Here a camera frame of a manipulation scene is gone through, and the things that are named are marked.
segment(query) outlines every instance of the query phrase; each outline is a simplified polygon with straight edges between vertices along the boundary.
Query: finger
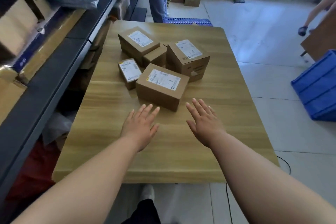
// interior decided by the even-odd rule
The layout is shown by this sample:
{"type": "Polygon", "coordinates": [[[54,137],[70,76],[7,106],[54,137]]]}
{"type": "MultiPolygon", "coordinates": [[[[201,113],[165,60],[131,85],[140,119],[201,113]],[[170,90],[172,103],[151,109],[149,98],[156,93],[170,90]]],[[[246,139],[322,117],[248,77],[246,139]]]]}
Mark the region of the finger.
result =
{"type": "Polygon", "coordinates": [[[192,120],[187,120],[187,124],[188,124],[190,130],[192,131],[192,133],[195,135],[196,131],[197,131],[195,122],[193,122],[192,120]]]}
{"type": "Polygon", "coordinates": [[[124,122],[124,124],[132,119],[133,114],[134,114],[134,109],[132,111],[130,111],[130,113],[128,114],[128,116],[127,116],[127,118],[124,122]]]}
{"type": "Polygon", "coordinates": [[[148,121],[149,124],[152,124],[159,111],[160,107],[155,108],[155,110],[150,115],[148,115],[146,121],[148,121]]]}
{"type": "Polygon", "coordinates": [[[150,129],[150,137],[151,137],[151,138],[153,138],[153,137],[155,136],[156,132],[157,132],[158,129],[159,129],[159,126],[160,126],[160,124],[157,123],[157,124],[155,124],[155,125],[150,129]]]}
{"type": "Polygon", "coordinates": [[[189,103],[186,103],[185,106],[187,107],[187,109],[190,112],[191,116],[196,121],[200,117],[200,115],[198,114],[198,112],[194,108],[192,108],[192,106],[189,103]]]}
{"type": "Polygon", "coordinates": [[[152,105],[152,104],[149,104],[149,105],[142,111],[142,113],[140,114],[140,117],[146,119],[147,116],[148,116],[148,114],[149,114],[149,112],[150,112],[150,110],[152,109],[152,107],[153,107],[153,105],[152,105]]]}
{"type": "Polygon", "coordinates": [[[199,104],[203,107],[204,111],[207,113],[207,114],[211,114],[211,111],[210,109],[208,108],[208,106],[205,104],[205,102],[200,99],[199,101],[199,104]]]}
{"type": "Polygon", "coordinates": [[[200,116],[207,114],[206,111],[203,109],[203,107],[200,105],[200,103],[195,98],[192,99],[192,103],[194,104],[200,116]]]}
{"type": "Polygon", "coordinates": [[[134,118],[139,117],[140,114],[142,113],[142,111],[143,111],[145,108],[146,108],[146,105],[143,104],[143,105],[139,108],[139,110],[136,112],[136,114],[135,114],[133,117],[134,117],[134,118]]]}
{"type": "Polygon", "coordinates": [[[216,114],[215,110],[212,109],[212,107],[211,107],[210,105],[208,105],[208,108],[209,108],[209,110],[211,111],[211,113],[212,113],[214,116],[217,117],[217,114],[216,114]]]}

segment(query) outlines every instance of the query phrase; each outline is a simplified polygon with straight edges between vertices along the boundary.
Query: hand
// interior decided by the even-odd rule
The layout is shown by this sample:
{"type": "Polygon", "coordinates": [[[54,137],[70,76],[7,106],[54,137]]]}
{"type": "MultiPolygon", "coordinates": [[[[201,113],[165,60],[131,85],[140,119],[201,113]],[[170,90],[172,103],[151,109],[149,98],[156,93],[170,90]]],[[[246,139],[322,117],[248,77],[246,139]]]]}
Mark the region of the hand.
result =
{"type": "Polygon", "coordinates": [[[152,126],[152,123],[159,113],[160,107],[155,108],[149,114],[152,107],[152,104],[147,107],[143,104],[136,113],[132,110],[121,129],[120,137],[134,141],[138,146],[138,151],[145,149],[159,128],[158,123],[154,126],[152,126]]]}
{"type": "Polygon", "coordinates": [[[225,135],[226,131],[221,120],[217,118],[215,111],[206,105],[202,99],[197,101],[193,98],[192,103],[196,109],[189,103],[186,103],[186,107],[195,122],[187,120],[187,124],[198,141],[210,148],[212,142],[225,135]]]}

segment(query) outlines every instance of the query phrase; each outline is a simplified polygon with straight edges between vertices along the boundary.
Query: black pants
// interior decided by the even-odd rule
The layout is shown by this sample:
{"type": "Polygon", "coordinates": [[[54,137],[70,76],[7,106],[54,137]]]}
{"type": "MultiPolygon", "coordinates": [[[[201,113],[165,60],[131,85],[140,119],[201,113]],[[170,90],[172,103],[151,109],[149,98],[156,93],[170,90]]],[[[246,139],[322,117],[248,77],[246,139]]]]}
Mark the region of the black pants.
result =
{"type": "Polygon", "coordinates": [[[161,224],[153,200],[140,201],[131,218],[125,220],[122,224],[161,224]]]}

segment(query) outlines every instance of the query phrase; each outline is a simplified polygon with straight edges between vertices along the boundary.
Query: black cable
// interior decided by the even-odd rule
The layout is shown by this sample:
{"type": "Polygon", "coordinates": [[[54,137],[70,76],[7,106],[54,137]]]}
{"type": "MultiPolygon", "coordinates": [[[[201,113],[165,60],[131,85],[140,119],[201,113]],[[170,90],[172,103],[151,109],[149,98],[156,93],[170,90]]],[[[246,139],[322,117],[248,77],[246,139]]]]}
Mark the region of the black cable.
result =
{"type": "Polygon", "coordinates": [[[291,169],[291,166],[288,164],[288,162],[285,161],[283,158],[281,158],[281,157],[279,157],[279,156],[277,156],[277,157],[280,158],[280,159],[282,159],[284,162],[286,162],[286,164],[287,164],[288,167],[289,167],[289,174],[291,174],[291,173],[292,173],[292,169],[291,169]]]}
{"type": "Polygon", "coordinates": [[[230,201],[229,201],[229,194],[228,194],[228,184],[227,183],[225,184],[225,189],[226,189],[227,202],[229,204],[229,212],[230,212],[231,224],[233,224],[232,215],[231,215],[230,201]]]}

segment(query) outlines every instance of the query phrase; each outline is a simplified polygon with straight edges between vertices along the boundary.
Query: sticker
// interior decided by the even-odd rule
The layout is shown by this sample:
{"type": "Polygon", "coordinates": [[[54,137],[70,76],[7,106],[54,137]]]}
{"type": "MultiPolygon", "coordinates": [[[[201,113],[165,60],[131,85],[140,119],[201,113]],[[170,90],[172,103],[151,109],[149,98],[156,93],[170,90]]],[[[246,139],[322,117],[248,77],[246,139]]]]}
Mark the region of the sticker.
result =
{"type": "Polygon", "coordinates": [[[134,59],[119,62],[119,66],[123,71],[127,82],[134,81],[141,75],[141,71],[134,59]]]}
{"type": "Polygon", "coordinates": [[[149,39],[147,36],[145,36],[138,30],[133,32],[131,35],[128,35],[128,37],[131,38],[141,47],[145,47],[146,45],[153,43],[153,40],[149,39]]]}
{"type": "Polygon", "coordinates": [[[180,80],[180,77],[174,76],[172,74],[167,74],[156,69],[153,69],[147,78],[147,81],[170,90],[176,90],[180,80]]]}
{"type": "Polygon", "coordinates": [[[176,43],[176,46],[186,55],[189,59],[201,56],[200,52],[189,40],[183,40],[176,43]]]}

